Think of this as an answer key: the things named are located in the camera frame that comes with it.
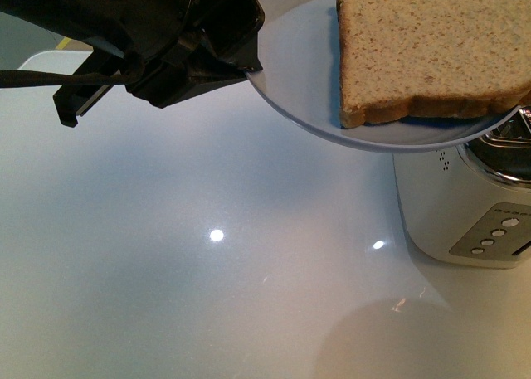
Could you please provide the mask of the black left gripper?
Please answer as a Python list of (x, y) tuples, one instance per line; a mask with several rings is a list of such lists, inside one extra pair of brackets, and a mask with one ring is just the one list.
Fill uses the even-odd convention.
[(1, 74), (4, 88), (54, 85), (68, 127), (115, 85), (165, 108), (263, 69), (258, 0), (1, 0), (1, 10), (91, 46), (71, 75)]

